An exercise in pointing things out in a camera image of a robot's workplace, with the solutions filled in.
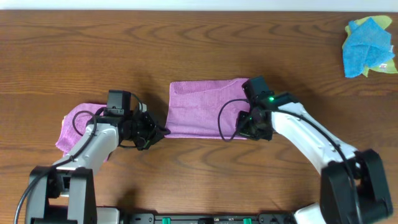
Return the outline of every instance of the wood grain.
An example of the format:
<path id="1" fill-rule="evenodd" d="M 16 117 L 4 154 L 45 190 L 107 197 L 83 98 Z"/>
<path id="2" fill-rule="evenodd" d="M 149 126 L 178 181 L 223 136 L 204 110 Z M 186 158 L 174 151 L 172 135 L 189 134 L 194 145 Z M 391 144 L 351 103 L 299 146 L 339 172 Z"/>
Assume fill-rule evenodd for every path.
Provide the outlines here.
<path id="1" fill-rule="evenodd" d="M 165 118 L 169 83 L 263 75 L 360 150 L 380 153 L 397 208 L 398 75 L 347 79 L 341 45 L 368 13 L 0 12 L 0 223 L 10 223 L 36 165 L 62 153 L 61 120 L 82 102 L 132 91 Z M 398 37 L 397 14 L 387 30 Z M 319 175 L 293 145 L 164 139 L 118 149 L 95 177 L 98 205 L 159 213 L 295 210 L 319 199 Z M 397 223 L 398 216 L 384 223 Z"/>

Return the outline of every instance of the blue towel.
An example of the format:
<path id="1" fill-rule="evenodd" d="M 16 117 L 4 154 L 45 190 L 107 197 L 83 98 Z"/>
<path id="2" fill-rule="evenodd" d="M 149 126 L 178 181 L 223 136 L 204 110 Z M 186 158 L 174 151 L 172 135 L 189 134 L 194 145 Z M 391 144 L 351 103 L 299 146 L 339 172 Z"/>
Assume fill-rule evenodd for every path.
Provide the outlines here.
<path id="1" fill-rule="evenodd" d="M 391 34 L 383 30 L 372 18 L 362 25 L 349 22 L 352 34 L 343 48 L 344 72 L 347 78 L 360 75 L 365 68 L 379 66 L 394 58 L 391 52 Z"/>

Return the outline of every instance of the black mount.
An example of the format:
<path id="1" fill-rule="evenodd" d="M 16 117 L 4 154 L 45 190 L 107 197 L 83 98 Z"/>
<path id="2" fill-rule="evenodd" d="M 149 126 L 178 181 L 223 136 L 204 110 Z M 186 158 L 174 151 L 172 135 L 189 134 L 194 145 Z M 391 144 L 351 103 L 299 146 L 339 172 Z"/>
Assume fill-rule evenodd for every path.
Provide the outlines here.
<path id="1" fill-rule="evenodd" d="M 121 217 L 127 224 L 296 224 L 291 213 L 260 215 L 154 215 L 127 214 Z"/>
<path id="2" fill-rule="evenodd" d="M 238 135 L 252 139 L 270 141 L 274 129 L 271 122 L 271 113 L 264 110 L 277 109 L 286 103 L 298 102 L 290 93 L 275 95 L 270 90 L 263 77 L 251 78 L 242 85 L 244 94 L 249 101 L 250 111 L 240 111 L 236 127 L 240 128 Z"/>
<path id="3" fill-rule="evenodd" d="M 138 150 L 148 149 L 164 138 L 170 131 L 163 128 L 154 115 L 146 111 L 145 104 L 138 104 L 130 109 L 131 93 L 110 90 L 104 116 L 96 114 L 98 123 L 108 123 L 119 129 L 119 144 L 123 140 L 133 141 Z"/>
<path id="4" fill-rule="evenodd" d="M 392 215 L 393 206 L 386 174 L 378 153 L 369 149 L 348 160 L 356 186 L 363 223 L 374 223 Z M 332 162 L 322 169 L 320 208 L 327 224 L 356 224 L 358 217 L 344 164 Z"/>
<path id="5" fill-rule="evenodd" d="M 51 167 L 34 168 L 29 183 L 47 169 Z M 77 168 L 69 177 L 68 186 L 63 186 L 60 178 L 57 170 L 53 170 L 39 180 L 27 199 L 25 224 L 97 223 L 93 170 Z M 68 207 L 51 205 L 49 199 L 58 198 L 64 187 L 71 196 Z"/>

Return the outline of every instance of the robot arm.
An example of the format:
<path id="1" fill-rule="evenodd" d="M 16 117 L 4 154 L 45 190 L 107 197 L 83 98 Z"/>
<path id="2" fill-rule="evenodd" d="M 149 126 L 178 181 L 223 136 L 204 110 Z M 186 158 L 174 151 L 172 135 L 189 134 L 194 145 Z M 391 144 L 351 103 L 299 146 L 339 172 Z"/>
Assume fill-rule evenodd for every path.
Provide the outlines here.
<path id="1" fill-rule="evenodd" d="M 76 154 L 76 152 L 82 147 L 82 145 L 87 141 L 89 135 L 93 131 L 93 124 L 89 124 L 86 127 L 86 132 L 81 137 L 81 139 L 76 143 L 76 145 L 71 149 L 71 151 L 62 157 L 60 160 L 54 164 L 63 162 L 71 155 Z M 57 167 L 58 170 L 75 170 L 79 167 L 85 167 L 87 169 L 92 169 L 95 175 L 100 169 L 102 163 L 108 156 L 117 148 L 119 145 L 119 131 L 118 128 L 112 126 L 111 124 L 97 124 L 97 129 L 94 138 L 90 141 L 89 145 L 85 150 L 76 158 L 73 162 L 69 162 L 65 165 Z"/>
<path id="2" fill-rule="evenodd" d="M 332 135 L 307 113 L 301 103 L 287 103 L 279 106 L 278 109 L 293 112 L 309 119 L 340 145 L 340 149 L 347 159 L 355 157 L 357 149 Z M 343 162 L 331 143 L 307 122 L 280 112 L 272 112 L 271 116 L 274 130 L 290 140 L 312 163 L 319 174 L 331 161 Z"/>
<path id="3" fill-rule="evenodd" d="M 386 175 L 376 152 L 359 152 L 341 141 L 315 121 L 291 94 L 275 95 L 270 91 L 262 77 L 248 80 L 243 90 L 251 109 L 239 113 L 238 134 L 270 141 L 276 131 L 289 139 L 321 174 L 320 205 L 297 211 L 298 224 L 359 223 L 358 214 L 363 223 L 374 223 L 392 215 Z M 340 149 L 346 163 L 333 145 Z M 351 186 L 350 178 L 360 180 L 360 184 Z"/>
<path id="4" fill-rule="evenodd" d="M 54 163 L 65 164 L 56 170 L 52 167 L 36 167 L 30 173 L 30 183 L 39 177 L 40 180 L 27 199 L 26 224 L 119 223 L 118 209 L 96 207 L 93 176 L 123 140 L 133 141 L 138 150 L 143 150 L 169 133 L 158 125 L 141 102 L 131 111 L 130 100 L 129 92 L 110 90 L 104 115 L 95 115 L 89 120 L 82 138 L 67 155 Z M 67 207 L 49 203 L 50 198 L 59 196 L 69 197 Z"/>

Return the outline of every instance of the pink cloth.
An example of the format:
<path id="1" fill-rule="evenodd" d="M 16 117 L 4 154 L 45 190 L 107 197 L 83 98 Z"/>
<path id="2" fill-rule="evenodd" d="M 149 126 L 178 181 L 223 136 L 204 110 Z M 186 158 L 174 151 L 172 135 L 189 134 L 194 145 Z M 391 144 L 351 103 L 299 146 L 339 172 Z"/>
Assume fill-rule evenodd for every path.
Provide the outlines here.
<path id="1" fill-rule="evenodd" d="M 62 124 L 62 129 L 61 129 L 61 135 L 55 143 L 55 146 L 59 148 L 61 151 L 63 151 L 63 154 L 65 155 L 68 153 L 73 146 L 81 139 L 81 136 L 76 133 L 72 126 L 72 120 L 75 114 L 79 111 L 87 110 L 92 113 L 97 112 L 98 109 L 101 107 L 104 107 L 106 105 L 98 105 L 98 104 L 93 104 L 93 103 L 82 103 L 75 107 L 71 112 L 68 113 L 68 115 L 65 116 L 63 119 L 63 124 Z M 86 123 L 87 121 L 91 118 L 89 114 L 80 114 L 75 121 L 76 128 L 79 130 L 80 133 L 84 134 L 86 131 Z"/>
<path id="2" fill-rule="evenodd" d="M 166 128 L 167 138 L 221 139 L 217 117 L 229 100 L 246 99 L 242 84 L 247 78 L 220 81 L 172 82 Z M 249 104 L 237 101 L 226 106 L 221 114 L 221 130 L 230 138 L 236 129 L 240 111 L 249 111 Z"/>

